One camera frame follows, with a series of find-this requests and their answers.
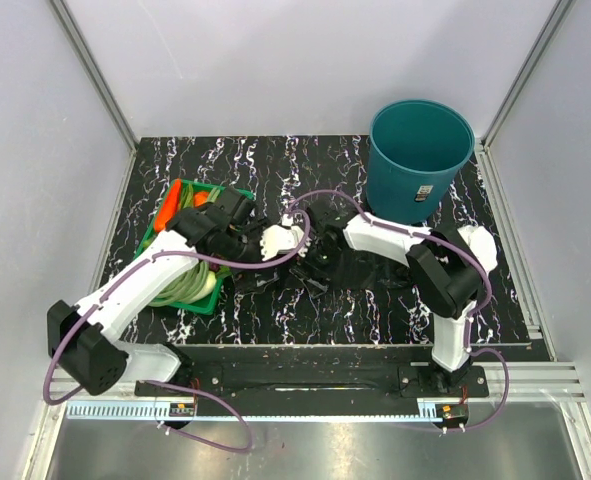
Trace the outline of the black trash bag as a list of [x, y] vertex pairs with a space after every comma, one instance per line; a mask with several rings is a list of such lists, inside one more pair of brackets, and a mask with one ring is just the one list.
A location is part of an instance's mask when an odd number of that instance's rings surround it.
[[303, 288], [312, 298], [329, 291], [405, 289], [412, 286], [409, 268], [395, 260], [356, 251], [340, 240], [315, 240], [302, 256], [264, 270], [236, 270], [234, 290], [239, 294]]

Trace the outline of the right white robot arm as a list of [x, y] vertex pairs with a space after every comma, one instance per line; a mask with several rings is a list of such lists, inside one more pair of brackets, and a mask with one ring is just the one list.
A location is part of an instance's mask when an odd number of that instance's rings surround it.
[[431, 229], [382, 220], [357, 211], [345, 215], [320, 200], [309, 205], [313, 244], [306, 255], [325, 276], [345, 251], [363, 251], [403, 265], [433, 315], [434, 342], [425, 385], [444, 396], [466, 382], [471, 366], [469, 315], [497, 265], [493, 235], [482, 226]]

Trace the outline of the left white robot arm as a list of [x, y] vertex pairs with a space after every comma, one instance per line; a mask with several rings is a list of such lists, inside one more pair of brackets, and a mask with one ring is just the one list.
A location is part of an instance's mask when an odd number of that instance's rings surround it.
[[180, 180], [165, 194], [148, 231], [148, 245], [119, 274], [73, 305], [47, 312], [47, 345], [79, 389], [97, 396], [121, 380], [156, 381], [180, 395], [192, 381], [193, 363], [170, 344], [124, 343], [121, 336], [146, 307], [211, 294], [212, 266], [239, 269], [261, 260], [254, 199], [232, 187], [205, 191]]

